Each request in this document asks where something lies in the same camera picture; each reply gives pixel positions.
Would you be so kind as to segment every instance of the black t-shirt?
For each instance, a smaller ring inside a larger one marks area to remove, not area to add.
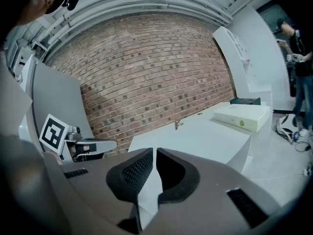
[[[311,52],[309,45],[306,43],[304,33],[296,30],[294,34],[290,37],[290,49],[295,54],[301,54],[303,56]],[[312,76],[312,60],[305,63],[297,63],[295,66],[296,76]]]

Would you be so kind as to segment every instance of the brick wall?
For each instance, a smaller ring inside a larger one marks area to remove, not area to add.
[[[48,62],[80,80],[97,138],[126,152],[134,135],[234,97],[209,29],[180,15],[140,15],[84,31]]]

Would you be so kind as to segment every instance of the jeans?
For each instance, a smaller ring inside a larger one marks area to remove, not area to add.
[[[300,115],[303,100],[305,100],[305,116],[302,125],[309,130],[313,123],[313,76],[296,77],[295,106],[292,111],[296,116]]]

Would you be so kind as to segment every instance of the white box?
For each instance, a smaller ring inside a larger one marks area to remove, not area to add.
[[[216,120],[258,132],[270,116],[266,105],[231,104],[214,112]]]

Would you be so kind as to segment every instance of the white ceiling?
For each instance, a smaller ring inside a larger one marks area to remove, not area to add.
[[[252,0],[80,0],[69,12],[59,8],[37,21],[13,29],[8,38],[8,60],[14,58],[13,45],[23,38],[29,45],[40,45],[47,54],[82,30],[116,16],[135,12],[176,12],[197,17],[208,23],[228,25],[232,15]]]

